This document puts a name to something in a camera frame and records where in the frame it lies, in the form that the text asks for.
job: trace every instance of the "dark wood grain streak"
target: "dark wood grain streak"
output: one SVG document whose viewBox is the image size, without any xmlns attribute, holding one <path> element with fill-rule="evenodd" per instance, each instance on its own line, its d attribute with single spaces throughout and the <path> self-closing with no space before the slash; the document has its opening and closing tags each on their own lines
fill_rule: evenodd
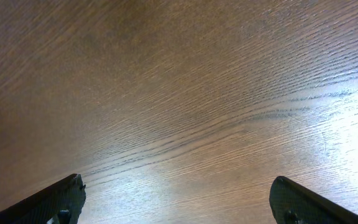
<svg viewBox="0 0 358 224">
<path fill-rule="evenodd" d="M 0 1 L 0 210 L 71 173 L 80 223 L 358 213 L 358 1 Z"/>
</svg>

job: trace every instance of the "brown wood surface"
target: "brown wood surface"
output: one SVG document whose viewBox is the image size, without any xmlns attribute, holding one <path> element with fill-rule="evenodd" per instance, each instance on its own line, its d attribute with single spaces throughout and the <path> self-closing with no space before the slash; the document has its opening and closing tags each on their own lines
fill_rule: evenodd
<svg viewBox="0 0 358 224">
<path fill-rule="evenodd" d="M 80 223 L 358 213 L 358 1 L 0 1 L 0 210 L 71 173 Z"/>
</svg>

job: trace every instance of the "black object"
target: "black object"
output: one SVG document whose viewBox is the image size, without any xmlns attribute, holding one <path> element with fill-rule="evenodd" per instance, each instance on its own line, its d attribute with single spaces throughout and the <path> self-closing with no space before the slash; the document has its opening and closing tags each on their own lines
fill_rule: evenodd
<svg viewBox="0 0 358 224">
<path fill-rule="evenodd" d="M 0 212 L 2 224 L 76 224 L 85 203 L 81 175 L 72 174 Z"/>
<path fill-rule="evenodd" d="M 274 180 L 269 202 L 278 224 L 358 223 L 358 215 L 282 176 Z"/>
</svg>

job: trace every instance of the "black plastic part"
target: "black plastic part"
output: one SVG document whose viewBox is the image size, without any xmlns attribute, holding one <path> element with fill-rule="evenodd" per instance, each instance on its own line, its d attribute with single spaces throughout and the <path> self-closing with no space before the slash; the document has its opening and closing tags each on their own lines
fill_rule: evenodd
<svg viewBox="0 0 358 224">
<path fill-rule="evenodd" d="M 60 224 L 76 224 L 85 203 L 81 175 L 72 174 L 0 212 L 2 224 L 46 224 L 58 217 Z"/>
<path fill-rule="evenodd" d="M 358 215 L 282 176 L 274 180 L 269 202 L 278 224 L 358 223 Z"/>
</svg>

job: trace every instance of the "wood grain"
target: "wood grain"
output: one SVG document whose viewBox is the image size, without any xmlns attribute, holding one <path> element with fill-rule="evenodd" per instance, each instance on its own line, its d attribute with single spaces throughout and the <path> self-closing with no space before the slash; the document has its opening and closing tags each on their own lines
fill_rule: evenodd
<svg viewBox="0 0 358 224">
<path fill-rule="evenodd" d="M 358 213 L 358 1 L 0 1 L 0 210 L 75 172 L 80 223 Z"/>
</svg>

